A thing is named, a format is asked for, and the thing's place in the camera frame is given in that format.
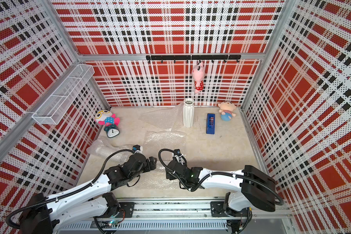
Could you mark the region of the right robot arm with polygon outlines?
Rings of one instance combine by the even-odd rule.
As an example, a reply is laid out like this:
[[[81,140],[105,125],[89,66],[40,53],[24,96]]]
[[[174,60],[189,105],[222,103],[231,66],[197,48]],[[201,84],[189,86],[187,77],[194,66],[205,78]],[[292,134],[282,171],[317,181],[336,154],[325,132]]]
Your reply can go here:
[[[251,165],[237,171],[214,171],[202,167],[189,168],[179,149],[161,149],[160,163],[168,180],[178,180],[180,188],[189,192],[198,189],[219,188],[229,190],[225,195],[223,210],[234,216],[243,209],[255,207],[266,212],[275,212],[276,206],[284,205],[276,192],[276,181]]]

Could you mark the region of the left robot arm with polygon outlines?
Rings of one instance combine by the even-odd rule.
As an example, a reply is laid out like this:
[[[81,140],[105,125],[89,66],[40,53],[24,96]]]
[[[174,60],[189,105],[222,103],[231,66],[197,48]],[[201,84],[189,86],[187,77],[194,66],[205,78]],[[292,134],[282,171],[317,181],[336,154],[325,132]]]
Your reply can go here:
[[[92,180],[53,195],[35,194],[25,207],[12,211],[5,222],[23,234],[53,234],[83,219],[124,213],[113,191],[156,167],[157,159],[143,155],[139,145],[118,150],[104,160]]]

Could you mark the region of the bubble wrap pile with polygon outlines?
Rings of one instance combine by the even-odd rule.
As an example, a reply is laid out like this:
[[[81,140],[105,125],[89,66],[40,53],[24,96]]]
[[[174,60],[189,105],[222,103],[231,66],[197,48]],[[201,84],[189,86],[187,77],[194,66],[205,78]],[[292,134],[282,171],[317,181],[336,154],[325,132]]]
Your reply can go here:
[[[143,113],[139,120],[165,131],[176,131],[183,126],[182,103],[172,108]]]

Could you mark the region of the teal alarm clock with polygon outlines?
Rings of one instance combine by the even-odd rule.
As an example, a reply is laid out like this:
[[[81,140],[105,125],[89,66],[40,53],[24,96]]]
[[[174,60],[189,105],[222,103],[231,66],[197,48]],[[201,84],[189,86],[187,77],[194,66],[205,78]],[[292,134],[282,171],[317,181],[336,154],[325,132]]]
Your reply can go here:
[[[115,124],[105,126],[104,131],[106,132],[108,138],[114,138],[120,134],[120,131]]]

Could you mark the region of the blue tape dispenser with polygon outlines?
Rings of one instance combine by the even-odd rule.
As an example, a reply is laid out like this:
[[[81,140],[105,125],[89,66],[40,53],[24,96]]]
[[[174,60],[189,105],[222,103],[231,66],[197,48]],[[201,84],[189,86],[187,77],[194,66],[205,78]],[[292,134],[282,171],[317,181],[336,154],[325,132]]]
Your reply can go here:
[[[208,113],[206,119],[206,134],[215,134],[215,114]]]

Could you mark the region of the white pink owl plush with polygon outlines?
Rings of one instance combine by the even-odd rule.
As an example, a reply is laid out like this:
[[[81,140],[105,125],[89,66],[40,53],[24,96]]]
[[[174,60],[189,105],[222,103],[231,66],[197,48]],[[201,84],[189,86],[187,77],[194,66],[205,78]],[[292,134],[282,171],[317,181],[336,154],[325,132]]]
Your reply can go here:
[[[95,115],[95,122],[103,126],[109,126],[113,124],[118,126],[120,121],[120,118],[116,117],[115,114],[108,110],[100,110]]]

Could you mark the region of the tall white ribbed vase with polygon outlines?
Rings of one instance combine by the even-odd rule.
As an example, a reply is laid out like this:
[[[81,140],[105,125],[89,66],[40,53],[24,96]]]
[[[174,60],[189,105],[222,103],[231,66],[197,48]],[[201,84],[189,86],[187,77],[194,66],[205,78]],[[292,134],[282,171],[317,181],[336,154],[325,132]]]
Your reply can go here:
[[[186,98],[183,102],[182,122],[186,128],[191,128],[194,124],[194,100]]]

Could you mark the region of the plush doll blue pants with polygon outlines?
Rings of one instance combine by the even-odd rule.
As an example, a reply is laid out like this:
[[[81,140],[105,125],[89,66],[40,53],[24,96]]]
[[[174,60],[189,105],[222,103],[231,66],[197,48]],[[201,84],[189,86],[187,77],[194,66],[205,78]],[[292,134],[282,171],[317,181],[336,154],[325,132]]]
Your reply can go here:
[[[236,116],[234,112],[237,108],[231,102],[221,102],[217,105],[219,107],[220,117],[223,121],[230,121],[233,117]]]

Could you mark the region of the pink hanging plush toy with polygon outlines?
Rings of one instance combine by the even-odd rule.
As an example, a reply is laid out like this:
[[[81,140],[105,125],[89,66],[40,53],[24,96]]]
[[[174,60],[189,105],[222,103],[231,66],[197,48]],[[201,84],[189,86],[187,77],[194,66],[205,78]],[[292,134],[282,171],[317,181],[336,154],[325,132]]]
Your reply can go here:
[[[192,77],[194,79],[195,91],[197,94],[204,89],[204,78],[205,78],[205,66],[204,62],[199,62],[192,69]]]

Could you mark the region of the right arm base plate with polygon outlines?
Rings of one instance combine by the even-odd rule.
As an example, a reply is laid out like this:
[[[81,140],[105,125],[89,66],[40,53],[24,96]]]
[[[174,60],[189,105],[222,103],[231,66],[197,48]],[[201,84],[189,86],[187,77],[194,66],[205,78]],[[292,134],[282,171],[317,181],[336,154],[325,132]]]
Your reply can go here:
[[[242,209],[241,211],[235,211],[227,207],[223,201],[212,201],[210,202],[210,210],[212,217],[247,217],[248,210],[247,208]]]

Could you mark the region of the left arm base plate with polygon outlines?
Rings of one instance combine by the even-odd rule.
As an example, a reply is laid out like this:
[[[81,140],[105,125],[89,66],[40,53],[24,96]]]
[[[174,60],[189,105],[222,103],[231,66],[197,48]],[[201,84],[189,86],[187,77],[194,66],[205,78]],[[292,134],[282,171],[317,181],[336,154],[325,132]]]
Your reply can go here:
[[[98,218],[131,218],[134,212],[134,202],[120,202],[119,206],[113,206]]]

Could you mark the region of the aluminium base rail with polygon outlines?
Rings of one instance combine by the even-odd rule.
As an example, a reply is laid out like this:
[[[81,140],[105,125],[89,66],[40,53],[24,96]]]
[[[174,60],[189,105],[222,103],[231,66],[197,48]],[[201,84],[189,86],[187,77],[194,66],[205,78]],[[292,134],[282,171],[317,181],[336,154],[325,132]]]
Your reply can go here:
[[[248,211],[247,217],[212,217],[210,202],[223,198],[156,198],[120,199],[134,202],[131,218],[105,218],[98,223],[106,232],[120,233],[165,233],[178,231],[192,233],[238,233],[244,234],[296,234],[292,215],[287,207],[278,207],[275,212],[257,208]]]

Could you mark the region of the black hook rail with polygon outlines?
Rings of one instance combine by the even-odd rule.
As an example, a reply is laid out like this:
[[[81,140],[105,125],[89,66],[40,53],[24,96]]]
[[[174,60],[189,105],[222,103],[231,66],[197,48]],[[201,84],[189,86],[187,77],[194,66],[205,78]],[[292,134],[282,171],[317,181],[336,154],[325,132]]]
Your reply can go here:
[[[240,60],[242,58],[241,55],[148,55],[146,56],[147,61],[160,61],[164,62],[166,60],[173,60],[173,61],[179,61],[179,60],[196,60],[196,61],[202,61],[202,60],[222,60],[222,61],[228,61],[228,60]]]

